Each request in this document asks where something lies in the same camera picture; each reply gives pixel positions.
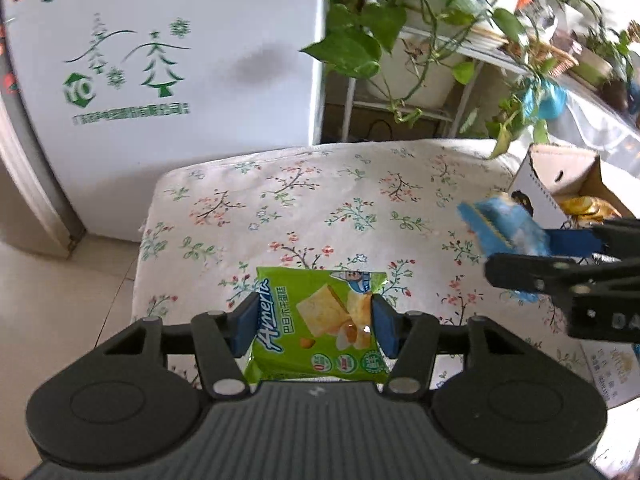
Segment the white tablecloth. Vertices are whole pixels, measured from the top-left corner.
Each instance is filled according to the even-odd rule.
[[[172,171],[159,181],[149,211],[133,316],[177,324],[231,310],[253,290],[258,266],[382,270],[383,295],[400,312],[421,310],[454,325],[489,316],[589,379],[558,308],[546,297],[523,303],[483,277],[456,205],[506,189],[524,156],[515,144],[484,160],[491,150],[488,140],[332,144]],[[617,172],[603,173],[608,179]],[[628,206],[640,211],[640,183],[620,178],[622,200],[628,194]],[[197,384],[193,360],[171,364]],[[433,386],[461,366],[459,357],[439,358]]]

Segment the cardboard box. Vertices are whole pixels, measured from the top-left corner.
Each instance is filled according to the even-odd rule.
[[[569,228],[558,202],[574,196],[596,196],[622,216],[633,214],[602,182],[600,156],[591,150],[534,144],[508,190],[545,229]],[[601,341],[581,343],[594,386],[608,408],[640,396],[640,365],[633,345]]]

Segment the cheese snack package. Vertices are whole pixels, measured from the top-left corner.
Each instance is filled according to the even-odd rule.
[[[384,272],[259,267],[258,331],[244,372],[260,380],[383,383],[388,370],[371,330],[371,296]]]

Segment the screw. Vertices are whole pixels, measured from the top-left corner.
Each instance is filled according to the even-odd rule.
[[[411,377],[396,377],[389,381],[389,389],[395,394],[414,394],[420,390],[420,383]]]
[[[591,287],[588,285],[574,285],[572,286],[571,291],[574,294],[589,294],[591,292]]]
[[[213,384],[213,391],[219,395],[232,396],[244,392],[245,386],[238,379],[220,379]]]

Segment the refrigerator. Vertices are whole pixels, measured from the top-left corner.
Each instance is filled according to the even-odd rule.
[[[89,232],[139,240],[163,173],[319,141],[325,0],[2,0],[15,85]]]

